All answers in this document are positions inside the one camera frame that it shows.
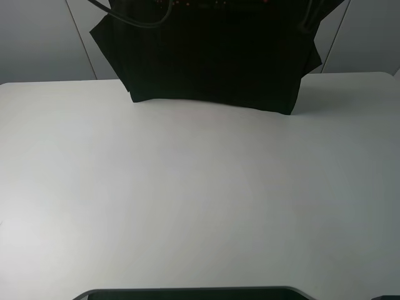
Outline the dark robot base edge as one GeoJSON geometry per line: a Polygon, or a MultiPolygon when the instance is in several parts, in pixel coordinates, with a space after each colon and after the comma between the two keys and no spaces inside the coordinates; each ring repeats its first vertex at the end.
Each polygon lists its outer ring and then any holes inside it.
{"type": "Polygon", "coordinates": [[[199,300],[199,299],[311,299],[293,287],[193,287],[149,289],[93,289],[76,299],[199,300]]]}

